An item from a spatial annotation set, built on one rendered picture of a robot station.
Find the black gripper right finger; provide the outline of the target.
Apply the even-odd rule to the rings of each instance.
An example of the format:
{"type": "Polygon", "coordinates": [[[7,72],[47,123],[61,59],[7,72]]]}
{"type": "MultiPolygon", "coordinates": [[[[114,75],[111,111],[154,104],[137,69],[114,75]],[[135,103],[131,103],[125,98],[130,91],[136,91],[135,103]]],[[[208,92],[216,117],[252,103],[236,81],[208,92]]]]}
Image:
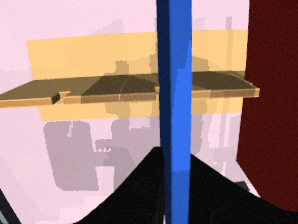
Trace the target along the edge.
{"type": "Polygon", "coordinates": [[[298,212],[254,196],[190,153],[188,224],[298,224],[298,212]]]}

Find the dark red board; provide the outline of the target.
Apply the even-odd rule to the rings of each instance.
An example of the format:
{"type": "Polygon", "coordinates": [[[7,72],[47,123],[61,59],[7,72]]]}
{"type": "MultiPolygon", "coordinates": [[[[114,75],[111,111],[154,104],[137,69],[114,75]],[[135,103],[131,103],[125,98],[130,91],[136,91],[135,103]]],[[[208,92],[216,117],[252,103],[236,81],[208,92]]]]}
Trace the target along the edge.
{"type": "Polygon", "coordinates": [[[298,0],[249,0],[245,80],[235,163],[262,200],[298,212],[298,0]]]}

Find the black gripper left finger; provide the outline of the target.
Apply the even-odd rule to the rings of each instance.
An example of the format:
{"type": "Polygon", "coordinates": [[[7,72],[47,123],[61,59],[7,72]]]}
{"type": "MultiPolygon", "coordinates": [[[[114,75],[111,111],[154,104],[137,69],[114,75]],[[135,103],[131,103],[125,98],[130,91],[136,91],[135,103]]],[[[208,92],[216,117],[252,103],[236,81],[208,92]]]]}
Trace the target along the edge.
{"type": "Polygon", "coordinates": [[[164,153],[153,147],[124,183],[73,224],[164,224],[164,213],[164,153]]]}

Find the dark blue board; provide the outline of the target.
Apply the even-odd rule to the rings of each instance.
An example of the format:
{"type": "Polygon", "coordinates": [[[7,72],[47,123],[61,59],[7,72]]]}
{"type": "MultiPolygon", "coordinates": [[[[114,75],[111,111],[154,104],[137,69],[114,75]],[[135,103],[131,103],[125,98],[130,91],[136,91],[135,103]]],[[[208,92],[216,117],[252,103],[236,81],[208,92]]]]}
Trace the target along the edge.
{"type": "Polygon", "coordinates": [[[192,125],[192,0],[156,0],[158,120],[165,224],[188,224],[192,125]]]}

